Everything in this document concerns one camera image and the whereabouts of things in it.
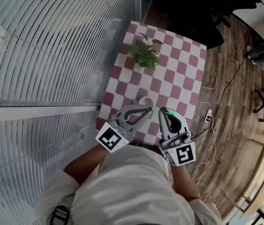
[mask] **person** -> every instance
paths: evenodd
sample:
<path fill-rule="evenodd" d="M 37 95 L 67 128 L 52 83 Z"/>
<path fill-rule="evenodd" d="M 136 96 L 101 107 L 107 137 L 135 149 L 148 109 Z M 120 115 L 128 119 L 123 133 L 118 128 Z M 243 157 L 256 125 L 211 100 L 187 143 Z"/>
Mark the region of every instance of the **person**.
<path fill-rule="evenodd" d="M 99 173 L 88 176 L 98 166 Z M 57 171 L 36 207 L 40 224 L 50 224 L 54 209 L 73 197 L 74 225 L 219 225 L 214 204 L 204 204 L 184 165 L 168 163 L 158 147 L 134 143 L 109 153 L 97 145 Z"/>

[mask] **white cable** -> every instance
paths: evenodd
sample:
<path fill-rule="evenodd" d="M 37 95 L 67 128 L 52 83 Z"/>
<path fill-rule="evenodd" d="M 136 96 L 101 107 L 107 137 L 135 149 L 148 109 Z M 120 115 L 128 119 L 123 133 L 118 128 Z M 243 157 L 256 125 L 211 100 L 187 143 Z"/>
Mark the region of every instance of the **white cable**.
<path fill-rule="evenodd" d="M 209 105 L 209 109 L 211 109 L 211 105 L 210 105 L 210 103 L 208 103 L 208 102 L 201 102 L 201 101 L 199 101 L 199 100 L 198 100 L 198 102 L 199 102 L 199 103 L 207 103 L 207 104 Z"/>
<path fill-rule="evenodd" d="M 197 178 L 195 179 L 194 181 L 196 182 L 201 176 L 203 176 L 207 170 L 212 166 L 213 164 L 213 161 L 214 161 L 214 158 L 215 158 L 215 155 L 216 155 L 216 144 L 215 144 L 215 133 L 214 133 L 214 129 L 213 129 L 213 122 L 214 122 L 214 117 L 212 116 L 212 125 L 211 125 L 211 128 L 212 128 L 212 131 L 213 131 L 213 137 L 214 137 L 214 155 L 213 155 L 213 158 L 212 158 L 212 162 L 211 164 L 207 167 L 207 169 Z"/>
<path fill-rule="evenodd" d="M 215 75 L 215 85 L 213 88 L 208 88 L 208 87 L 201 87 L 201 88 L 206 88 L 206 89 L 210 89 L 210 90 L 213 90 L 216 86 L 216 83 L 217 83 L 217 76 L 216 76 L 216 73 L 215 73 L 215 70 L 214 70 L 214 66 L 213 66 L 213 62 L 212 62 L 212 54 L 213 54 L 213 50 L 214 48 L 212 49 L 211 51 L 211 56 L 210 56 L 210 61 L 211 61 L 211 66 L 212 66 L 212 69 L 213 69 L 213 72 L 214 72 L 214 75 Z"/>

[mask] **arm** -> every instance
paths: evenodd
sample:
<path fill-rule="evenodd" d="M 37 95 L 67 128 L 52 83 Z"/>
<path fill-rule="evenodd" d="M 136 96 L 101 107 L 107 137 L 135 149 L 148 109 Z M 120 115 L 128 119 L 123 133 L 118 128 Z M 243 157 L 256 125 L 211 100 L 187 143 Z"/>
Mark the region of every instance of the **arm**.
<path fill-rule="evenodd" d="M 186 166 L 172 166 L 175 192 L 185 198 L 194 213 L 195 225 L 221 225 L 221 217 L 214 203 L 204 204 L 197 185 L 191 179 Z"/>
<path fill-rule="evenodd" d="M 100 144 L 70 162 L 65 173 L 74 178 L 79 186 L 87 179 L 92 171 L 105 159 L 109 152 Z"/>
<path fill-rule="evenodd" d="M 49 224 L 54 209 L 65 197 L 73 196 L 92 171 L 104 160 L 108 151 L 97 145 L 69 163 L 64 171 L 56 171 L 38 198 L 35 212 L 41 224 Z"/>
<path fill-rule="evenodd" d="M 200 199 L 197 185 L 191 179 L 186 166 L 173 166 L 171 165 L 173 174 L 175 192 L 190 202 L 194 199 Z"/>

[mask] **table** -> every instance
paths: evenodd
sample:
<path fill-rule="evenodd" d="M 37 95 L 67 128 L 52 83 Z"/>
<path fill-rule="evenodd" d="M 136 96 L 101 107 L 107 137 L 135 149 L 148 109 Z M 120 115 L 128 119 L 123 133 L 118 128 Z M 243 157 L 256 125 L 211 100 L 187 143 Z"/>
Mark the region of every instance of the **table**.
<path fill-rule="evenodd" d="M 132 44 L 136 39 L 145 41 L 139 33 L 146 34 L 149 40 L 158 39 L 164 43 L 154 45 L 154 49 L 160 53 L 160 62 L 155 71 L 135 64 L 125 49 L 126 44 Z M 152 117 L 136 133 L 136 141 L 159 144 L 158 110 L 163 106 L 183 115 L 190 128 L 205 58 L 206 46 L 173 32 L 132 21 L 110 76 L 96 129 L 100 130 L 120 108 L 137 104 L 143 96 L 151 97 L 155 101 L 155 108 Z"/>

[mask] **black cable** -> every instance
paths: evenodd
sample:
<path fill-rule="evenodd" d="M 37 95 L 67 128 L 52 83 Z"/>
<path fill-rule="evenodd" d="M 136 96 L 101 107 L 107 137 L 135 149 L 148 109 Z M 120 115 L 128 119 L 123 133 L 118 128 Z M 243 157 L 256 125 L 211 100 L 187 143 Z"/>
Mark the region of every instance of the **black cable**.
<path fill-rule="evenodd" d="M 230 82 L 227 84 L 227 86 L 225 87 L 224 92 L 222 93 L 222 96 L 221 96 L 221 99 L 220 99 L 220 103 L 218 104 L 217 109 L 216 109 L 215 114 L 213 115 L 213 117 L 216 116 L 217 111 L 218 111 L 218 108 L 220 107 L 220 104 L 221 104 L 221 102 L 222 102 L 222 98 L 224 97 L 225 91 L 226 91 L 228 85 L 230 85 L 230 83 L 231 83 L 231 82 L 233 81 L 233 79 L 235 78 L 235 76 L 236 76 L 238 70 L 240 69 L 240 67 L 243 65 L 245 58 L 246 58 L 246 56 L 244 57 L 242 63 L 241 63 L 241 64 L 239 65 L 239 67 L 237 68 L 237 70 L 236 70 L 236 72 L 235 72 L 233 78 L 231 79 L 231 81 L 230 81 Z"/>
<path fill-rule="evenodd" d="M 198 135 L 195 135 L 195 136 L 192 137 L 191 139 L 195 139 L 196 137 L 200 136 L 202 133 L 204 133 L 205 131 L 207 131 L 210 127 L 211 127 L 211 122 L 209 122 L 209 126 L 208 126 L 204 131 L 202 131 L 202 132 L 199 133 Z"/>

